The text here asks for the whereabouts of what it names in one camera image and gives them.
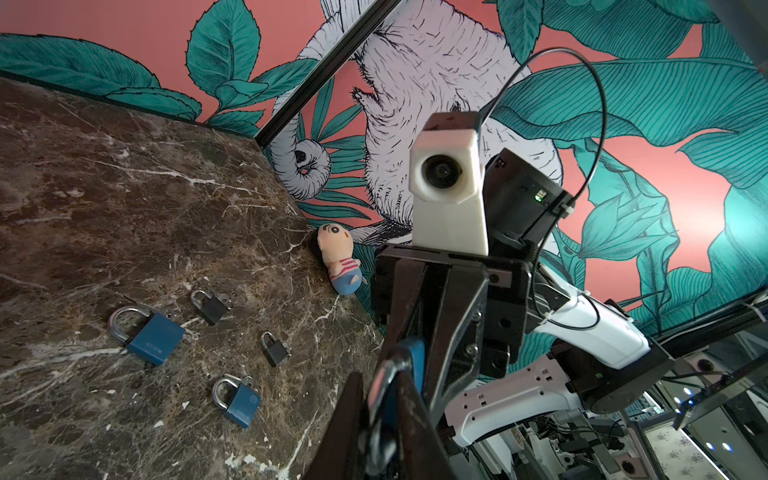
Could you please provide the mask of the black padlock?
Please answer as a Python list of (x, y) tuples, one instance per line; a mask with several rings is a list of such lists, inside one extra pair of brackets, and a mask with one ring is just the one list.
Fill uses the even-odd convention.
[(230, 312), (230, 307), (208, 290), (193, 290), (190, 300), (203, 320), (211, 326)]
[(277, 367), (290, 357), (290, 351), (282, 341), (269, 331), (265, 331), (260, 338), (263, 353), (272, 367)]

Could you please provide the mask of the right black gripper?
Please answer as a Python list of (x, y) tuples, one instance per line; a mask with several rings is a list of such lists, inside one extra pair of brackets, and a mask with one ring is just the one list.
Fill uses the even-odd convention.
[(393, 244), (376, 250), (371, 302), (387, 327), (379, 360), (403, 339), (423, 341), (422, 396), (433, 426), (476, 378), (502, 378), (517, 360), (531, 280), (531, 266), (516, 258)]

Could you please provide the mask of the blue padlock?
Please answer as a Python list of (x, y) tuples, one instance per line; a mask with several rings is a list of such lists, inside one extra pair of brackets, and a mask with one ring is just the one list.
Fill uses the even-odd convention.
[[(147, 320), (133, 337), (129, 337), (118, 325), (118, 320), (136, 313)], [(185, 329), (162, 313), (139, 305), (127, 305), (115, 310), (108, 318), (108, 330), (126, 349), (155, 367), (162, 366), (180, 344)]]
[(398, 449), (398, 394), (396, 377), (407, 371), (416, 391), (422, 392), (425, 371), (425, 343), (418, 337), (394, 345), (380, 362), (367, 396), (368, 427), (360, 439), (365, 453), (365, 474), (383, 479)]
[(239, 378), (226, 374), (213, 384), (211, 395), (224, 416), (243, 429), (250, 427), (261, 406), (261, 396), (251, 376)]

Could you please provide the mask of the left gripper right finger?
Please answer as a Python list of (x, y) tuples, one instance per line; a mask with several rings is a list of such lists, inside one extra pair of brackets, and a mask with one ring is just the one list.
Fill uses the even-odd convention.
[(408, 371), (396, 376), (398, 473), (401, 479), (454, 479), (448, 456)]

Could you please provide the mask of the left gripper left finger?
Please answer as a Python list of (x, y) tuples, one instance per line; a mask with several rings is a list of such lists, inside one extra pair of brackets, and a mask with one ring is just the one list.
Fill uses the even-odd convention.
[(364, 478), (364, 456), (359, 446), (365, 432), (363, 376), (349, 375), (328, 428), (304, 479), (350, 480)]

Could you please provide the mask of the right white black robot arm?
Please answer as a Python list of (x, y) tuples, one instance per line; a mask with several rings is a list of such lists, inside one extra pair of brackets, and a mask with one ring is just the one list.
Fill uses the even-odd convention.
[(620, 308), (540, 266), (576, 196), (503, 150), (410, 153), (410, 246), (376, 258), (372, 300), (387, 327), (368, 395), (368, 442), (468, 446), (556, 410), (612, 413), (672, 363)]

